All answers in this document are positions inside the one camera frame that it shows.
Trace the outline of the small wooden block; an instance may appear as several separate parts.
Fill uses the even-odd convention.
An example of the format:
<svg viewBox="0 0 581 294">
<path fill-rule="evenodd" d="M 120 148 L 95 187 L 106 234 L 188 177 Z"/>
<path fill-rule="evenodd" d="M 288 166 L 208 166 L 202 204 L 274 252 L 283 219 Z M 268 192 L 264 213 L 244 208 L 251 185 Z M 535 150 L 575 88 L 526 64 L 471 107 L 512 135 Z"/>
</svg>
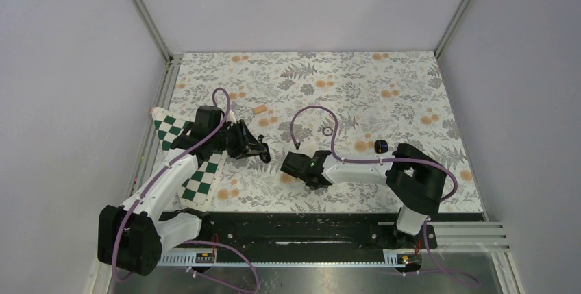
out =
<svg viewBox="0 0 581 294">
<path fill-rule="evenodd" d="M 254 114 L 262 114 L 263 112 L 266 112 L 268 110 L 266 105 L 261 105 L 261 106 L 257 106 L 255 108 L 253 108 L 253 112 Z"/>
</svg>

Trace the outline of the floral patterned table mat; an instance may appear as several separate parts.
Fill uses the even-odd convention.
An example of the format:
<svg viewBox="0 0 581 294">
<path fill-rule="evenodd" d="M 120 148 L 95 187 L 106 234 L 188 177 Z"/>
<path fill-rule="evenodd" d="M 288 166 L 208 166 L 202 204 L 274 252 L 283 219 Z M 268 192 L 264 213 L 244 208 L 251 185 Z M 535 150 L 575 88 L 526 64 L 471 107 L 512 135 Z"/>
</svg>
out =
<svg viewBox="0 0 581 294">
<path fill-rule="evenodd" d="M 193 117 L 229 97 L 232 112 L 263 135 L 272 160 L 226 159 L 210 209 L 220 212 L 395 212 L 384 185 L 345 183 L 311 190 L 281 172 L 293 141 L 328 149 L 324 127 L 339 125 L 340 155 L 369 159 L 376 140 L 408 143 L 449 169 L 441 212 L 484 210 L 434 54 L 428 52 L 188 53 L 169 110 Z M 253 108 L 268 110 L 254 114 Z"/>
</svg>

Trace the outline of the green white checkered mat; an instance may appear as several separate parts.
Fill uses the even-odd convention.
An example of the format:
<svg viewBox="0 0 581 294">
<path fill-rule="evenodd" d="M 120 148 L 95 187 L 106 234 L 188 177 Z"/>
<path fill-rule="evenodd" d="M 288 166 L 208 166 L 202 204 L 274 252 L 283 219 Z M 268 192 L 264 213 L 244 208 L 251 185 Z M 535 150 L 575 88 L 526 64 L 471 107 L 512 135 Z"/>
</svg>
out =
<svg viewBox="0 0 581 294">
<path fill-rule="evenodd" d="M 193 117 L 181 116 L 161 107 L 151 110 L 151 118 L 159 140 L 159 148 L 154 162 L 158 168 L 166 159 L 171 143 L 184 128 L 194 121 Z M 209 161 L 199 165 L 199 168 L 185 180 L 177 189 L 175 200 L 183 207 L 206 211 L 215 193 L 221 169 L 225 163 L 225 154 L 213 154 Z"/>
</svg>

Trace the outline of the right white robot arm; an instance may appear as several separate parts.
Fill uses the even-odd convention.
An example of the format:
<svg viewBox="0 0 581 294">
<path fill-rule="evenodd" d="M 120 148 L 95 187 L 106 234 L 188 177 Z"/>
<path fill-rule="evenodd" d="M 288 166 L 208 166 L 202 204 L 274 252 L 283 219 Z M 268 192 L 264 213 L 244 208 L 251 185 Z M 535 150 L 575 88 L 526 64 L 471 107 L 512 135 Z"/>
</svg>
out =
<svg viewBox="0 0 581 294">
<path fill-rule="evenodd" d="M 336 158 L 330 150 L 289 152 L 281 171 L 314 190 L 347 182 L 387 186 L 403 204 L 393 228 L 394 241 L 402 247 L 416 243 L 424 222 L 439 211 L 449 177 L 445 167 L 403 143 L 391 158 L 380 153 L 367 160 Z"/>
</svg>

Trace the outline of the perforated metal rail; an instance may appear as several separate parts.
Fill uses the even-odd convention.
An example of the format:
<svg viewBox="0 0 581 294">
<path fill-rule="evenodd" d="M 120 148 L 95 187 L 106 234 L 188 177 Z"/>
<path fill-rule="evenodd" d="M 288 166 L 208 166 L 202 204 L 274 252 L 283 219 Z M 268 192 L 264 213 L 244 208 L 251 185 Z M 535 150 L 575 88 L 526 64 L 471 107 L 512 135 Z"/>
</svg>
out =
<svg viewBox="0 0 581 294">
<path fill-rule="evenodd" d="M 173 250 L 162 255 L 158 267 L 248 267 L 246 262 L 207 262 L 197 260 L 211 249 Z M 251 262 L 254 267 L 371 267 L 371 268 L 404 268 L 411 267 L 410 258 L 403 254 L 384 249 L 378 262 Z"/>
</svg>

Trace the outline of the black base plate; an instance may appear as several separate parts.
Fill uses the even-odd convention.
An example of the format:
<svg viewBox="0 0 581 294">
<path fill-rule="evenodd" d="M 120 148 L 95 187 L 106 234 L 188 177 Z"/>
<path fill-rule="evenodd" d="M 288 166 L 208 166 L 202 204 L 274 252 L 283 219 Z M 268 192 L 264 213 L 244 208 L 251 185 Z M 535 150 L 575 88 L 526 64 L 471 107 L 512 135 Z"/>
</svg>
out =
<svg viewBox="0 0 581 294">
<path fill-rule="evenodd" d="M 434 228 L 399 234 L 394 213 L 198 213 L 201 248 L 214 239 L 251 262 L 378 262 L 384 249 L 415 252 L 438 246 Z"/>
</svg>

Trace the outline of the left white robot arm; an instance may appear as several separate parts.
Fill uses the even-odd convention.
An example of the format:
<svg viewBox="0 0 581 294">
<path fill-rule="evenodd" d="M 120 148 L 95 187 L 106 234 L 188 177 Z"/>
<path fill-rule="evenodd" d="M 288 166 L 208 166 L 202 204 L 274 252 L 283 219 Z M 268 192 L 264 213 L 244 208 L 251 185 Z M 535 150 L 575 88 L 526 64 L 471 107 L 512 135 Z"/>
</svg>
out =
<svg viewBox="0 0 581 294">
<path fill-rule="evenodd" d="M 120 206 L 107 205 L 100 212 L 98 261 L 145 276 L 162 255 L 183 242 L 207 245 L 213 230 L 198 216 L 181 212 L 166 221 L 160 217 L 200 165 L 223 152 L 234 159 L 271 160 L 263 137 L 254 137 L 243 120 L 228 120 L 227 113 L 216 106 L 199 107 L 194 120 L 170 144 L 165 164 Z"/>
</svg>

